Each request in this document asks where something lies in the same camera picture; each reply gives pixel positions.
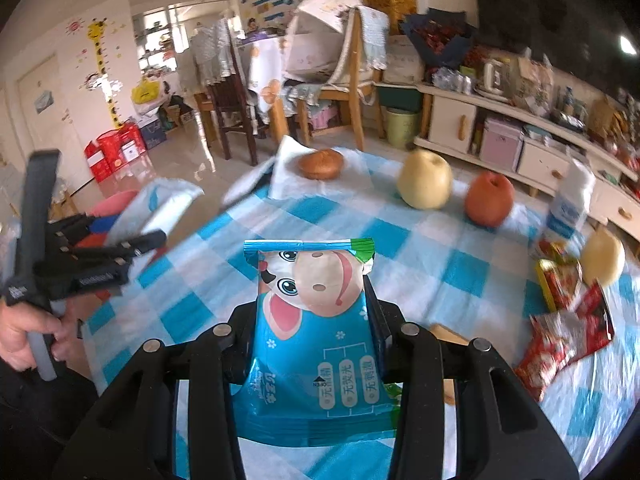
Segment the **person's left hand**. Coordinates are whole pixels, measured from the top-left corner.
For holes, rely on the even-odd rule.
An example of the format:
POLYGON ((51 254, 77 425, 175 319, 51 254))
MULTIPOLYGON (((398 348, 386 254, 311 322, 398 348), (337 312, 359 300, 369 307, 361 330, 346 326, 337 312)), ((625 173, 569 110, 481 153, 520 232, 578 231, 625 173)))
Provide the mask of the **person's left hand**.
POLYGON ((16 304, 10 307, 1 301, 1 359, 17 372, 37 367, 27 338, 29 333, 52 335, 52 353, 57 361, 68 360, 78 343, 75 326, 68 325, 51 313, 30 304, 16 304))

